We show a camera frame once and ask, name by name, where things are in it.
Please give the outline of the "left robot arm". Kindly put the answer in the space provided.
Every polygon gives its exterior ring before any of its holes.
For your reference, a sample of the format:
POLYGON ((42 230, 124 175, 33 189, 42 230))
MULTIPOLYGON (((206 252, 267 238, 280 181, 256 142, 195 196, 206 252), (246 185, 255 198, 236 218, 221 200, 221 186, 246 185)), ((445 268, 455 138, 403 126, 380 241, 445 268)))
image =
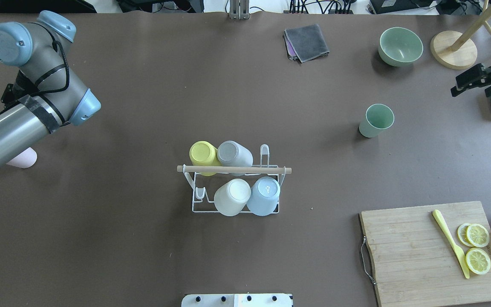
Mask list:
POLYGON ((0 63, 19 68, 0 112, 0 167, 59 128, 81 125, 101 109, 91 89, 73 72, 67 54, 72 21, 42 11, 33 23, 0 23, 0 63))

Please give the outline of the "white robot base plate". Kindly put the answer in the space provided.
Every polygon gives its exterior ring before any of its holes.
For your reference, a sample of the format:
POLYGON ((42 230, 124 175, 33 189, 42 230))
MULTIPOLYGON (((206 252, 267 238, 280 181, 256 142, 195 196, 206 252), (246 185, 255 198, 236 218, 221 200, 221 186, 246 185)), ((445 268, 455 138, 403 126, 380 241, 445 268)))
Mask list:
POLYGON ((182 307, 293 307, 291 294, 235 293, 186 295, 182 307))

